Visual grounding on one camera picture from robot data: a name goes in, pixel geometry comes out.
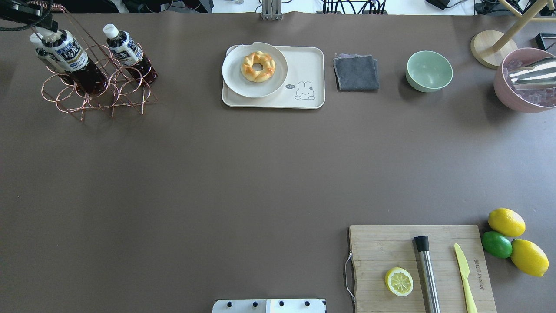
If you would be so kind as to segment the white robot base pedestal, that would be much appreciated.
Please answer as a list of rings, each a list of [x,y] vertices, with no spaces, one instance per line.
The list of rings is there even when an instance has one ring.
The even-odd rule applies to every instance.
[[[213,313],[325,313],[326,300],[300,299],[234,299],[215,301]]]

